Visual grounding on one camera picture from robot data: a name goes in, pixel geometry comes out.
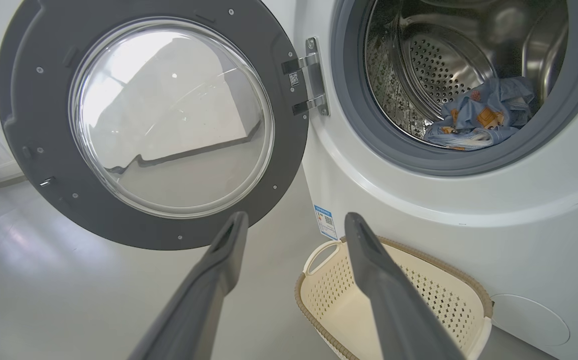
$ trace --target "laundry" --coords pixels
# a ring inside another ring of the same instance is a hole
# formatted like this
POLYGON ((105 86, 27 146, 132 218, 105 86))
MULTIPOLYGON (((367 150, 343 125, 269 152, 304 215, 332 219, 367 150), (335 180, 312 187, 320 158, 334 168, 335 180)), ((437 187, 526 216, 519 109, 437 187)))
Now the laundry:
POLYGON ((424 139, 454 150, 479 150, 497 145, 531 118, 535 97, 526 77, 488 79, 442 107, 444 120, 426 130, 424 139))

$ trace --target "qr code sticker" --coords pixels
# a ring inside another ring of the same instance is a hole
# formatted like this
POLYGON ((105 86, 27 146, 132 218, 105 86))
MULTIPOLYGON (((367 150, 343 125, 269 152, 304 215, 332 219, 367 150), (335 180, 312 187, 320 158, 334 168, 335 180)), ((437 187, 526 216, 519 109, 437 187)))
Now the qr code sticker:
POLYGON ((298 73, 297 72, 290 73, 289 74, 289 80, 291 80, 291 86, 292 87, 300 84, 300 80, 298 80, 298 73))
POLYGON ((314 205, 316 210, 316 217, 318 218, 318 226, 322 235, 331 240, 337 240, 337 233, 335 232, 335 225, 333 224, 333 214, 329 210, 325 210, 318 205, 314 205))

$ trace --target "open door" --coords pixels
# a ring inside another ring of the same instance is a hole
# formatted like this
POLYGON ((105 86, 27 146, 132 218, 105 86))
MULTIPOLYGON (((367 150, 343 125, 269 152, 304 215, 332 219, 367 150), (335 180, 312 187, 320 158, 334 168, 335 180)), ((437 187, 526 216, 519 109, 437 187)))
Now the open door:
POLYGON ((259 0, 25 0, 0 50, 0 112, 62 214, 145 249, 206 246, 259 221, 300 166, 309 101, 259 0))

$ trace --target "metal hinge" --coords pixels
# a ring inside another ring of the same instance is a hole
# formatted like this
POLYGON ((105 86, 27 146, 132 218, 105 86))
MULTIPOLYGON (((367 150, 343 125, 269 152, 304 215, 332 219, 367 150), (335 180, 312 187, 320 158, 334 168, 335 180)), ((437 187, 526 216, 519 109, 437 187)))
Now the metal hinge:
POLYGON ((307 79, 307 93, 311 97, 305 102, 293 105, 293 115, 305 113, 311 109, 317 108, 318 112, 324 116, 329 115, 327 91, 320 68, 321 59, 318 52, 318 39, 315 37, 308 38, 306 41, 307 55, 298 59, 292 59, 282 64, 282 71, 285 75, 293 75, 302 70, 307 79))

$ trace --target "plastic laundry basket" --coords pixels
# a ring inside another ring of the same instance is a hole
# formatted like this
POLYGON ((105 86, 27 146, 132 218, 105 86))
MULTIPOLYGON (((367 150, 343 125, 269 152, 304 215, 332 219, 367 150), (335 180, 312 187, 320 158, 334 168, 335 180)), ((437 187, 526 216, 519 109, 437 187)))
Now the plastic laundry basket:
MULTIPOLYGON (((447 330, 467 360, 482 353, 491 333, 493 306, 471 276, 425 253, 378 237, 447 330)), ((295 286, 295 299, 329 347, 343 360, 381 360, 371 302, 355 285, 346 239, 313 251, 295 286), (336 247, 309 271, 323 250, 336 247)))

